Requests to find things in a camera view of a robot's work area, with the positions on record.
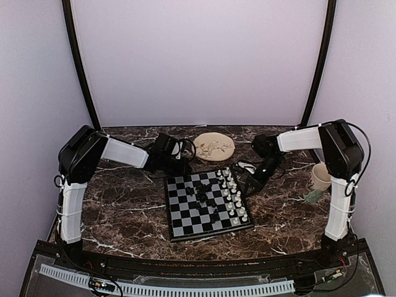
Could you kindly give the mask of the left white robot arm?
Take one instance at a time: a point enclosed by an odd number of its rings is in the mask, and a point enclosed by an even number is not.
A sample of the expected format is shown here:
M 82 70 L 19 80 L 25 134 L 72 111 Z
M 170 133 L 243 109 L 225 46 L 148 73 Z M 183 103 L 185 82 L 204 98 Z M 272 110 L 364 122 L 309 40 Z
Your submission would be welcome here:
M 150 173 L 162 171 L 167 175 L 185 175 L 192 171 L 192 158 L 183 155 L 186 150 L 196 156 L 196 148 L 189 139 L 176 139 L 160 133 L 154 143 L 140 147 L 91 126 L 82 126 L 58 154 L 60 196 L 56 242 L 64 249 L 64 261 L 74 270 L 87 265 L 87 255 L 80 251 L 82 206 L 88 182 L 102 159 Z

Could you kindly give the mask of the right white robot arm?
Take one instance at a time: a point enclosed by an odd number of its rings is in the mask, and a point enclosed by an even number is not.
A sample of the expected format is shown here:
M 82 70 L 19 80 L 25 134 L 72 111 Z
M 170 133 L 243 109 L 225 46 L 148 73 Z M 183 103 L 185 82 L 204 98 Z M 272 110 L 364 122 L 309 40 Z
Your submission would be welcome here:
M 252 149 L 261 162 L 244 182 L 242 195 L 251 196 L 263 190 L 286 153 L 298 150 L 321 149 L 331 181 L 330 210 L 322 236 L 322 247 L 316 254 L 316 263 L 328 269 L 338 261 L 338 249 L 347 237 L 355 202 L 355 189 L 366 170 L 371 155 L 363 148 L 353 133 L 356 125 L 338 119 L 273 136 L 255 136 Z

